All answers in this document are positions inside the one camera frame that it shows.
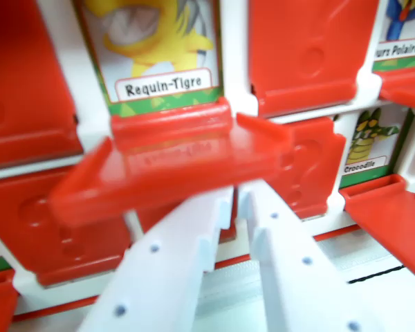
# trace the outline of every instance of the hole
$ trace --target hole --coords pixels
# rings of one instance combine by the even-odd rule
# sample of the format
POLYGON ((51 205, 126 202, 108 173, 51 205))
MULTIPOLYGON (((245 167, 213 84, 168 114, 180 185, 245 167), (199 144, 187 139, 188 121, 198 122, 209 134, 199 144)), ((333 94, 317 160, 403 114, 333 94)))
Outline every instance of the hole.
POLYGON ((310 257, 304 257, 302 259, 303 264, 305 265, 312 265, 312 259, 310 257))
POLYGON ((360 325, 357 322, 349 322, 347 327, 349 327, 349 330, 351 331, 360 331, 360 325))
POLYGON ((160 246, 158 244, 151 245, 151 252, 154 254, 160 250, 160 246))
POLYGON ((113 314, 116 317, 122 317, 125 313, 126 313, 126 307, 121 304, 116 306, 116 309, 113 311, 113 314))

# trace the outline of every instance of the blurry white surface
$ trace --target blurry white surface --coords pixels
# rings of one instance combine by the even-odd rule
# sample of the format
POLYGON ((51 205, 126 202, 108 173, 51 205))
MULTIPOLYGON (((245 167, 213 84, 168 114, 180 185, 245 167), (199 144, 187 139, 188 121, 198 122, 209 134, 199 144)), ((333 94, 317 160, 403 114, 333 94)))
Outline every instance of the blurry white surface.
MULTIPOLYGON (((321 241, 320 247, 346 280, 400 266, 362 230, 321 241)), ((387 332, 415 332, 415 276, 408 269, 356 282, 351 287, 370 303, 387 332)), ((15 323, 9 331, 76 331, 88 311, 89 307, 84 307, 15 323)), ((193 331, 266 331, 257 262, 247 261, 205 274, 193 331)))
POLYGON ((230 226, 233 191, 187 199, 133 244, 79 331, 190 331, 203 272, 214 270, 220 230, 230 226))

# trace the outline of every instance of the red plastic flap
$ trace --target red plastic flap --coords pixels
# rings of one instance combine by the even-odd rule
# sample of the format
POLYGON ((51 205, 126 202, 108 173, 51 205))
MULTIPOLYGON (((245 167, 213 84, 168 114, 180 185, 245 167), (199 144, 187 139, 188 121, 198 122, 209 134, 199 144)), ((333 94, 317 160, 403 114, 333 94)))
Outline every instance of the red plastic flap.
POLYGON ((0 332, 5 332, 12 321, 18 293, 12 287, 13 270, 0 272, 0 332))
POLYGON ((284 126, 293 132, 294 148, 283 157, 276 177, 268 184, 299 218, 324 214, 346 139, 333 132, 328 117, 284 126))
POLYGON ((376 74, 382 78, 382 99, 415 108, 415 67, 376 74))
POLYGON ((249 65, 259 114, 353 98, 377 7, 378 0, 251 0, 249 65))
POLYGON ((44 286, 113 270, 131 244, 121 215, 73 230, 59 225, 47 198, 70 171, 0 180, 0 239, 44 286))
POLYGON ((352 219, 415 274, 415 194, 392 174, 340 190, 352 219))
POLYGON ((0 0, 0 167, 81 154, 75 107, 35 0, 0 0))
POLYGON ((152 138, 152 144, 141 146, 135 136, 117 142, 107 138, 54 190, 53 209, 72 226, 163 206, 206 190, 271 176, 282 153, 291 148, 289 130, 260 118, 238 114, 228 130, 221 128, 204 133, 200 129, 196 135, 160 143, 152 138))

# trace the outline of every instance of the plastic game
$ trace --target plastic game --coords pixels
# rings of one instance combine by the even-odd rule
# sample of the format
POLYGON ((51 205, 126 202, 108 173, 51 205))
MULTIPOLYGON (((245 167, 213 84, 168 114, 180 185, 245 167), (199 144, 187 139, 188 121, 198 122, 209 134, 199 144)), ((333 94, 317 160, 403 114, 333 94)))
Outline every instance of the plastic game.
POLYGON ((0 1, 0 332, 190 331, 248 259, 269 331, 378 331, 317 245, 359 228, 415 275, 415 0, 0 1))

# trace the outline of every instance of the open red flap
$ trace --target open red flap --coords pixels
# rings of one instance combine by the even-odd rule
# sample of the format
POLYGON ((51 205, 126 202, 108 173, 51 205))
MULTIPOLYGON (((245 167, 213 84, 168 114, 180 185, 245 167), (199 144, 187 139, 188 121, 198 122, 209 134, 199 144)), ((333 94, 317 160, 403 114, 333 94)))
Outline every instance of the open red flap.
POLYGON ((415 67, 377 74, 382 78, 382 99, 415 108, 415 67))
POLYGON ((340 190, 352 219, 415 274, 415 194, 392 174, 340 190))
POLYGON ((7 331, 17 305, 18 293, 12 287, 13 270, 0 272, 0 332, 7 331))
POLYGON ((107 138, 54 190, 59 219, 78 226, 273 175, 288 129, 238 114, 227 102, 118 119, 107 138))
POLYGON ((283 115, 354 98, 378 3, 250 0, 249 74, 259 115, 283 115))

